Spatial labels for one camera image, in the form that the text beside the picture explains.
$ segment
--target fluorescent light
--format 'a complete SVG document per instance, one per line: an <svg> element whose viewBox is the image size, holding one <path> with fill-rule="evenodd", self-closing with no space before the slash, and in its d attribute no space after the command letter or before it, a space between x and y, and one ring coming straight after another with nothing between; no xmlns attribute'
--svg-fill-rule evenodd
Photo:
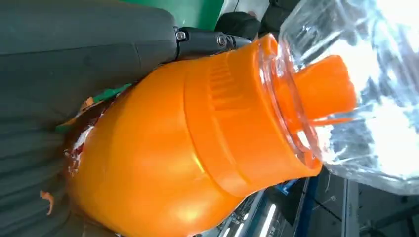
<svg viewBox="0 0 419 237"><path fill-rule="evenodd" d="M229 233L229 232L230 232L230 227L226 229L226 231L225 231L225 233L224 233L223 237L227 237L227 235L228 235L228 233Z"/></svg>
<svg viewBox="0 0 419 237"><path fill-rule="evenodd" d="M239 237L240 231L242 231L243 229L243 223L240 224L239 228L236 231L236 234L234 235L234 237Z"/></svg>
<svg viewBox="0 0 419 237"><path fill-rule="evenodd" d="M268 216L266 217L265 223L263 223L262 231L260 232L259 237L266 237L268 235L269 226L271 225L272 218L275 214L276 205L272 204L269 209Z"/></svg>

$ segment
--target green panel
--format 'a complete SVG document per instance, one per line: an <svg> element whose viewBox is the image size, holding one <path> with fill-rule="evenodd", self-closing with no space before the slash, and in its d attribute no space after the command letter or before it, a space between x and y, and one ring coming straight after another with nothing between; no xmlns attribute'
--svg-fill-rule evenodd
<svg viewBox="0 0 419 237"><path fill-rule="evenodd" d="M179 27L189 26L213 30L224 0L124 0L162 8L170 12Z"/></svg>

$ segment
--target orange plastic part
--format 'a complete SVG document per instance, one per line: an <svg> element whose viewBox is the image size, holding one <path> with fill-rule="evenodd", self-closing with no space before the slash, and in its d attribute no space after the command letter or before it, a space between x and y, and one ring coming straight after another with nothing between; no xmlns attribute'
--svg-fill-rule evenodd
<svg viewBox="0 0 419 237"><path fill-rule="evenodd" d="M86 140L74 200L125 236L187 237L257 190L317 175L278 126L261 50L275 56L275 39L162 66L118 98Z"/></svg>

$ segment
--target black cable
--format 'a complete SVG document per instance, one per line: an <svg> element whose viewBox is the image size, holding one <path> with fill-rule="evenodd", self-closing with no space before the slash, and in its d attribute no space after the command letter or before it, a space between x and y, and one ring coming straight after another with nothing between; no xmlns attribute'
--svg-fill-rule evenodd
<svg viewBox="0 0 419 237"><path fill-rule="evenodd" d="M410 237L416 237L416 230L415 225L413 224L413 219L411 217L406 219L407 222L407 228L409 229L409 236Z"/></svg>
<svg viewBox="0 0 419 237"><path fill-rule="evenodd" d="M327 207L325 207L323 204L321 204L319 201L317 201L310 194L306 193L305 191L302 191L302 193L304 193L307 197L309 197L310 199L312 199L319 207L321 207L322 209L324 209L325 211L327 211L330 215L332 215L333 217L335 217L336 219L338 219L340 222L342 222L342 218L340 218L338 215L336 215L335 213L333 213L332 211L330 211L330 209L328 209Z"/></svg>
<svg viewBox="0 0 419 237"><path fill-rule="evenodd" d="M235 11L236 11L236 9L237 9L237 6L239 5L239 2L240 2L240 0L237 0L236 6L234 7L234 10L233 10L233 12L235 12Z"/></svg>

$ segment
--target screw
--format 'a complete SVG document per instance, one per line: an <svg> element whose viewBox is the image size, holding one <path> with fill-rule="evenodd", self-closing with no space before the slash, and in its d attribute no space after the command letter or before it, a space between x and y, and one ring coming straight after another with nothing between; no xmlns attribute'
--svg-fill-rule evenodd
<svg viewBox="0 0 419 237"><path fill-rule="evenodd" d="M177 40L185 40L186 39L186 33L183 31L176 32L176 39Z"/></svg>
<svg viewBox="0 0 419 237"><path fill-rule="evenodd" d="M226 44L227 44L227 40L226 40L225 36L223 36L223 35L219 35L219 36L217 37L217 43L218 43L218 45L220 45L221 47L225 47L225 46L226 46Z"/></svg>

